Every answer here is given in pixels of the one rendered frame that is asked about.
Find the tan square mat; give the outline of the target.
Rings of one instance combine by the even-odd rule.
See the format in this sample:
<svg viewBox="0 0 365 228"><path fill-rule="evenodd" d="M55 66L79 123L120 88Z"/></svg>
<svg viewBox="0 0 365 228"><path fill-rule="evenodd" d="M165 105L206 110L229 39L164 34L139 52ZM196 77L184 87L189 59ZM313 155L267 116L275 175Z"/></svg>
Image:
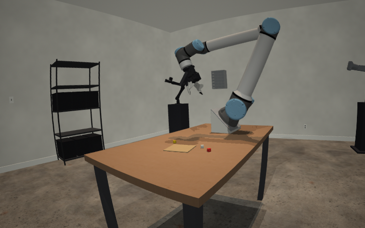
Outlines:
<svg viewBox="0 0 365 228"><path fill-rule="evenodd" d="M190 150L192 150L196 145L182 145L182 144L174 144L163 151L169 151L169 152L186 152L188 153Z"/></svg>

